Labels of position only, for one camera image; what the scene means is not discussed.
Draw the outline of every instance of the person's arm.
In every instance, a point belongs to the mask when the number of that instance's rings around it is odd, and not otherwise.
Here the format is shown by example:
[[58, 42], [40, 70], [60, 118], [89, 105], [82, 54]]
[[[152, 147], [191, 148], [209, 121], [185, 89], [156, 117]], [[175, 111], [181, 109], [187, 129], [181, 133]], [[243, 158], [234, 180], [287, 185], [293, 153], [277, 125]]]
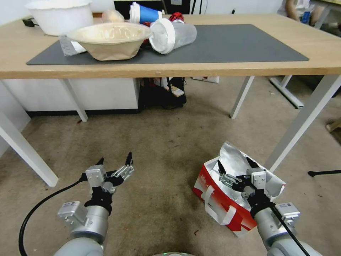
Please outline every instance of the person's arm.
[[319, 20], [322, 12], [324, 10], [324, 7], [322, 6], [316, 6], [312, 12], [312, 16], [310, 18], [310, 25], [315, 25], [315, 23]]
[[297, 15], [297, 11], [295, 9], [294, 0], [287, 0], [286, 1], [285, 11], [287, 12], [287, 15], [289, 18], [292, 18], [293, 20], [296, 20], [296, 21], [300, 21], [298, 15]]

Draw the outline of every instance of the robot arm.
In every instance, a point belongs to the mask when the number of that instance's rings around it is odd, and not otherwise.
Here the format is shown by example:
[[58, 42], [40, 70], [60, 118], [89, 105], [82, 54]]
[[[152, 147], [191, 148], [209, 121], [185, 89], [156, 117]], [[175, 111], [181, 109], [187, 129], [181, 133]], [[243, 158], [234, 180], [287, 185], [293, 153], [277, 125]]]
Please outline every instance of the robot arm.
[[74, 239], [67, 242], [55, 256], [103, 255], [108, 217], [112, 211], [112, 196], [116, 187], [134, 172], [131, 152], [125, 165], [117, 171], [107, 172], [103, 160], [85, 171], [92, 191], [91, 199], [84, 205], [79, 201], [67, 202], [59, 209], [58, 217], [69, 226]]
[[267, 256], [321, 256], [308, 244], [299, 242], [294, 224], [301, 213], [293, 203], [275, 204], [266, 190], [266, 172], [247, 158], [251, 167], [246, 175], [234, 177], [218, 160], [219, 180], [242, 193], [251, 206], [251, 216], [257, 222], [258, 233], [268, 251]]

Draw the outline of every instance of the person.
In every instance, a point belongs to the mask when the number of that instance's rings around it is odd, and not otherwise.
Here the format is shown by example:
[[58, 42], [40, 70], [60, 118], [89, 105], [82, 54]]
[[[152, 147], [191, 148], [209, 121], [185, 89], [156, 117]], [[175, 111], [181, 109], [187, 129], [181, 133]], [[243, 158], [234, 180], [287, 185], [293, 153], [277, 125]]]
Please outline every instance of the person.
[[278, 13], [296, 21], [301, 21], [305, 12], [310, 12], [311, 26], [320, 18], [324, 7], [315, 6], [310, 0], [283, 0], [282, 6], [278, 10]]

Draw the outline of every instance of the beige paper bowl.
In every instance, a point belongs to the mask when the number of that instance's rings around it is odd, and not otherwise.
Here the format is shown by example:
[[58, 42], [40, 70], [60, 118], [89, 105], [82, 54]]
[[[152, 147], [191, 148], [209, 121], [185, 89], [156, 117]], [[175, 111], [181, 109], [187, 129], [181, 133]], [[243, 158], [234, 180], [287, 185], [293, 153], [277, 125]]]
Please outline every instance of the beige paper bowl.
[[122, 22], [96, 24], [66, 36], [82, 45], [97, 60], [123, 60], [134, 57], [150, 35], [147, 26]]

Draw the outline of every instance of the blue paper cup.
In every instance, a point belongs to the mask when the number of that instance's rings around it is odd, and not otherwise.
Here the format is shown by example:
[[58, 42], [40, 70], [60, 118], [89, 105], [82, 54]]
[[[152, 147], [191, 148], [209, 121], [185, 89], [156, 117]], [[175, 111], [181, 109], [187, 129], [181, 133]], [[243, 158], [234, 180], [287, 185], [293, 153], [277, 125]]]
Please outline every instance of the blue paper cup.
[[130, 6], [130, 22], [142, 24], [144, 22], [154, 22], [160, 18], [162, 18], [162, 12], [158, 10], [147, 8], [136, 2], [133, 2]]

